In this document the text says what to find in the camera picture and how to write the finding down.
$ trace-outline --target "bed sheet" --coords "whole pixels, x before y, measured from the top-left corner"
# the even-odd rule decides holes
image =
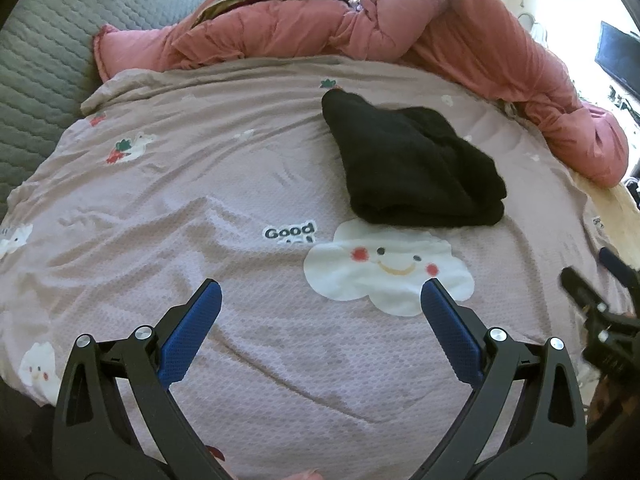
[[[335,85],[442,113],[495,159],[504,219],[408,230],[355,218],[321,115]],[[123,338],[214,278],[222,312],[172,393],[239,478],[317,467],[326,480],[401,480],[417,469],[470,393],[420,314],[431,276],[487,326],[561,337],[577,368],[579,320],[560,270],[577,267],[624,309],[596,265],[609,241],[593,203],[540,132],[436,75],[343,57],[132,70],[82,110],[9,196],[0,374],[55,402],[79,334]]]

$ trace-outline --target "gray quilted mattress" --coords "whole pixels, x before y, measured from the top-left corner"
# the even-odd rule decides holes
[[[20,0],[0,30],[0,220],[10,191],[55,149],[100,86],[92,37],[101,25],[159,28],[202,0]]]

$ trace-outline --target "pink comforter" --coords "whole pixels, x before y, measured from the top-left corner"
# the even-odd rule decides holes
[[[190,17],[153,31],[107,25],[94,40],[104,81],[127,68],[197,68],[243,57],[343,54],[415,66],[479,96],[515,102],[551,152],[595,183],[615,186],[626,136],[608,112],[577,97],[564,64],[534,42],[500,0],[271,0],[191,28]]]

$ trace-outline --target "cartoon bear print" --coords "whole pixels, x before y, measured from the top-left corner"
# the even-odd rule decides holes
[[[5,254],[12,254],[27,243],[33,225],[21,225],[15,229],[6,228],[0,232],[0,260]]]
[[[155,139],[155,135],[147,135],[144,132],[138,132],[134,139],[122,139],[116,142],[106,162],[107,164],[115,164],[126,160],[135,160],[144,155],[146,146]]]
[[[34,343],[24,354],[18,377],[42,402],[58,401],[60,378],[56,375],[56,356],[51,343]]]

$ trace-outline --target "wrinkled fabric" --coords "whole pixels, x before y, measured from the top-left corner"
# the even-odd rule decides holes
[[[503,220],[399,230],[354,218],[321,115],[334,82],[379,108],[443,115],[495,161]],[[0,376],[47,402],[78,335],[126,337],[214,278],[220,316],[172,395],[239,479],[415,473],[470,392],[422,314],[431,276],[515,340],[561,338],[578,373],[580,313],[560,270],[575,266],[614,312],[628,310],[597,264],[609,241],[593,204],[539,131],[431,73],[344,56],[132,70],[82,111],[0,226],[32,227],[0,260]],[[141,446],[160,458],[120,384]]]
[[[341,89],[322,97],[353,212],[372,224],[495,225],[504,181],[490,156],[431,108],[376,108]]]
[[[106,81],[127,68],[190,69],[244,57],[343,54],[436,73],[480,97],[519,104],[551,152],[596,184],[615,186],[628,165],[624,131],[584,107],[567,69],[500,0],[271,0],[189,30],[209,3],[162,31],[103,30],[94,42]]]

